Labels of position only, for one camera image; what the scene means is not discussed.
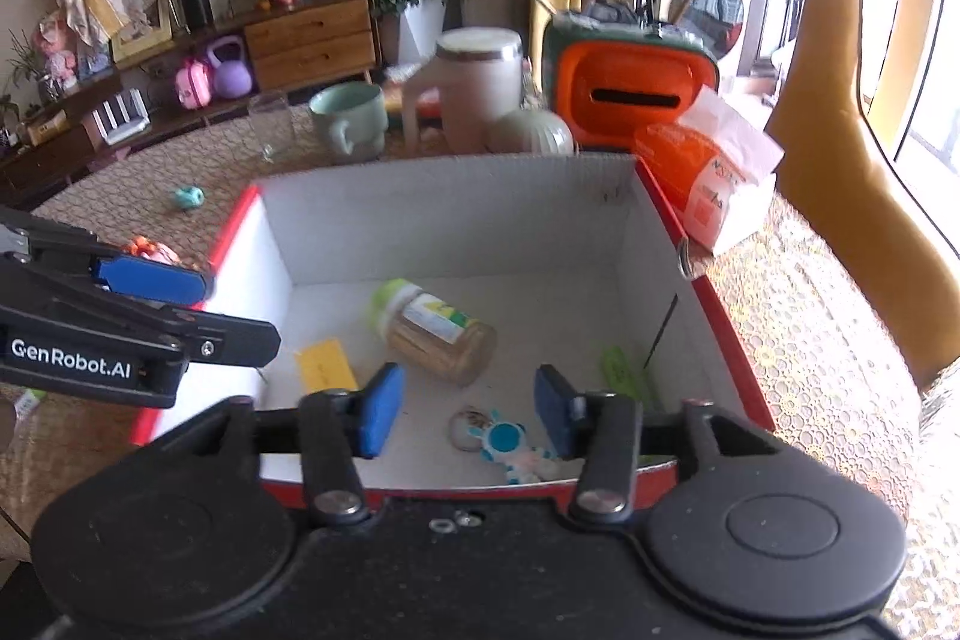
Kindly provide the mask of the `green lid toothpick jar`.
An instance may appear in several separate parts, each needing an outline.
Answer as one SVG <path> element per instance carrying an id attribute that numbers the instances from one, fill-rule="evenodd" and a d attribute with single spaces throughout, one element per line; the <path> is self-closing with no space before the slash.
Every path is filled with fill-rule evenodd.
<path id="1" fill-rule="evenodd" d="M 498 342 L 493 326 L 402 278 L 373 292 L 370 322 L 402 359 L 455 386 L 472 385 L 487 370 Z"/>

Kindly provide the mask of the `wooden media sideboard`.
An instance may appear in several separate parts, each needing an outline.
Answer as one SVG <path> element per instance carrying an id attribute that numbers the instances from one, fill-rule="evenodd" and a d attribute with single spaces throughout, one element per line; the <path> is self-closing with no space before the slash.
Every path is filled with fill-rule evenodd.
<path id="1" fill-rule="evenodd" d="M 301 0 L 149 47 L 25 120 L 25 151 L 2 159 L 2 203 L 39 205 L 55 188 L 171 136 L 210 125 L 261 92 L 371 78 L 371 0 Z"/>

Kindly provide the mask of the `yellow box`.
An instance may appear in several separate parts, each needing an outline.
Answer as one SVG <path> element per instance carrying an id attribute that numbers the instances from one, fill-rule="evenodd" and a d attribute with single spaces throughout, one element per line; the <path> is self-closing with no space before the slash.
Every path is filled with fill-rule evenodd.
<path id="1" fill-rule="evenodd" d="M 348 364 L 347 353 L 337 338 L 314 342 L 298 351 L 295 359 L 302 391 L 306 395 L 327 390 L 356 392 L 359 388 Z"/>

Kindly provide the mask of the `white green bunny tube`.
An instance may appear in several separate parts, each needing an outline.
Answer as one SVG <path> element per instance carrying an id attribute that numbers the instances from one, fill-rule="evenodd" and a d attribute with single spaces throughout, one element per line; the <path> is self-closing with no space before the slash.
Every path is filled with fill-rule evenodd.
<path id="1" fill-rule="evenodd" d="M 39 404 L 43 403 L 45 397 L 46 393 L 44 392 L 32 390 L 32 388 L 25 388 L 25 390 L 18 395 L 18 398 L 16 398 L 13 403 L 16 422 L 21 424 L 21 422 L 28 420 L 34 413 L 36 413 L 36 409 L 39 408 Z"/>

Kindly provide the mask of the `green ceramic mug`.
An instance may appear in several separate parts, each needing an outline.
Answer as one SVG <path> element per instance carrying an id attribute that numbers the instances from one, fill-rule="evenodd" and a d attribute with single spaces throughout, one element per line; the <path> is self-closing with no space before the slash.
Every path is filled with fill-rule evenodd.
<path id="1" fill-rule="evenodd" d="M 364 81 L 329 86 L 309 99 L 308 109 L 334 163 L 369 163 L 384 152 L 389 117 L 379 86 Z"/>

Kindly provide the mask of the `blue white astronaut keychain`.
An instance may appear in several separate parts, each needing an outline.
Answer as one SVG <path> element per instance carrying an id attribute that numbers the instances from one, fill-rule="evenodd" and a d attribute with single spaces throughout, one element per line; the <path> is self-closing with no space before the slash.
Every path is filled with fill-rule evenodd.
<path id="1" fill-rule="evenodd" d="M 467 406 L 449 419 L 448 439 L 459 452 L 478 453 L 505 470 L 508 484 L 537 484 L 558 477 L 558 463 L 547 448 L 529 442 L 526 427 L 496 411 Z"/>

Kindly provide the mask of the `red white cardboard box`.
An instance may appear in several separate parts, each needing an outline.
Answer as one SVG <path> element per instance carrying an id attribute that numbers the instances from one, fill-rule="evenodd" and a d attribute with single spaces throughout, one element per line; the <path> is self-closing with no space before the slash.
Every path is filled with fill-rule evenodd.
<path id="1" fill-rule="evenodd" d="M 500 466 L 452 445 L 451 417 L 467 406 L 493 411 L 545 445 L 537 369 L 553 365 L 581 390 L 604 390 L 610 349 L 623 351 L 667 411 L 699 399 L 768 424 L 716 292 L 683 271 L 683 239 L 652 175 L 626 156 L 431 158 L 256 182 L 218 232 L 208 308 L 270 321 L 280 352 L 260 370 L 192 365 L 172 408 L 140 414 L 133 442 L 230 396 L 295 406 L 296 358 L 326 339 L 368 380 L 394 358 L 371 320 L 374 292 L 393 280 L 491 326 L 496 347 L 466 386 L 407 367 L 389 442 L 359 468 L 373 489 L 500 486 Z"/>

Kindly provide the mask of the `white wifi router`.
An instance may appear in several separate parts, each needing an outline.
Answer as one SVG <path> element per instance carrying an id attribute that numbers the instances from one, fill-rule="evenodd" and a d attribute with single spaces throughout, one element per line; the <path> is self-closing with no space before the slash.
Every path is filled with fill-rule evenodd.
<path id="1" fill-rule="evenodd" d="M 91 112 L 94 125 L 107 146 L 120 145 L 145 131 L 151 120 L 140 89 L 124 89 Z"/>

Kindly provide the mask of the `red orange toy figure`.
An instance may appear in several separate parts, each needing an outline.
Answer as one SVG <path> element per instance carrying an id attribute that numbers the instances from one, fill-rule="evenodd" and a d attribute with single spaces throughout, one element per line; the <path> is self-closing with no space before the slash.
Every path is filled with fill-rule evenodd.
<path id="1" fill-rule="evenodd" d="M 124 245 L 124 250 L 128 255 L 150 262 L 171 266 L 182 266 L 184 264 L 178 253 L 174 252 L 169 245 L 153 241 L 153 239 L 148 239 L 145 236 L 133 237 Z"/>

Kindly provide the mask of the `clear drinking glass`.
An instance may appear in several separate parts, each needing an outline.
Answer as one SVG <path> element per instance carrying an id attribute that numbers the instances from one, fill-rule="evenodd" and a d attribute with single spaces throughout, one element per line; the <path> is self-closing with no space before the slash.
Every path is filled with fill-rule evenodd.
<path id="1" fill-rule="evenodd" d="M 295 147 L 295 115 L 283 91 L 267 91 L 252 96 L 247 117 L 262 152 L 262 158 L 276 163 Z"/>

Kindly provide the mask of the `orange tissue packet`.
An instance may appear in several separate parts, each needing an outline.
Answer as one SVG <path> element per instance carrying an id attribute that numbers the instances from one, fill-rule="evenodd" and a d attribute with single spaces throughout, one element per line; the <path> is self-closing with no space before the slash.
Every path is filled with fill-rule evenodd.
<path id="1" fill-rule="evenodd" d="M 677 119 L 638 128 L 633 151 L 683 230 L 711 255 L 755 234 L 775 193 L 784 149 L 708 86 Z"/>

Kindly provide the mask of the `yellow giraffe statue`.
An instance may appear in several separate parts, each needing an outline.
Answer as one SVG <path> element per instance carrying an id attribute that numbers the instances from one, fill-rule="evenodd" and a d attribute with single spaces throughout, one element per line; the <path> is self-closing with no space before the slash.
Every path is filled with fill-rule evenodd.
<path id="1" fill-rule="evenodd" d="M 958 367 L 958 255 L 900 181 L 862 112 L 862 0 L 805 0 L 768 131 L 782 196 L 827 242 L 919 392 Z"/>

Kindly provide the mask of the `black speaker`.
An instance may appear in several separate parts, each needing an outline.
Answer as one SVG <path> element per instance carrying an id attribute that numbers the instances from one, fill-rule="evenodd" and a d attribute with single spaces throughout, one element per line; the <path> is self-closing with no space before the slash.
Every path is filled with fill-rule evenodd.
<path id="1" fill-rule="evenodd" d="M 179 0 L 184 25 L 190 32 L 205 31 L 215 23 L 210 0 Z"/>

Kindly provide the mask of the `purple kettlebell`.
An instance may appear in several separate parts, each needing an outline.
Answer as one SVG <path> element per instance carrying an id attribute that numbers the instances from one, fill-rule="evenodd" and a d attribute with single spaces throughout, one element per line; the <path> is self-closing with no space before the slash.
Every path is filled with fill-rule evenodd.
<path id="1" fill-rule="evenodd" d="M 254 87 L 245 61 L 244 39 L 231 34 L 218 37 L 206 46 L 206 60 L 213 70 L 213 92 L 220 99 L 241 99 Z"/>

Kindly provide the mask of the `picture frame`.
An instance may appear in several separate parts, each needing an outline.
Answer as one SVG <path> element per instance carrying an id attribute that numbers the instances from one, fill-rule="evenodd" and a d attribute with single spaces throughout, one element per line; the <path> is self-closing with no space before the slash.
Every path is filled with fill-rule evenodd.
<path id="1" fill-rule="evenodd" d="M 159 46 L 172 37 L 169 0 L 156 0 L 145 11 L 135 14 L 132 21 L 110 38 L 110 57 L 114 64 L 140 55 Z"/>

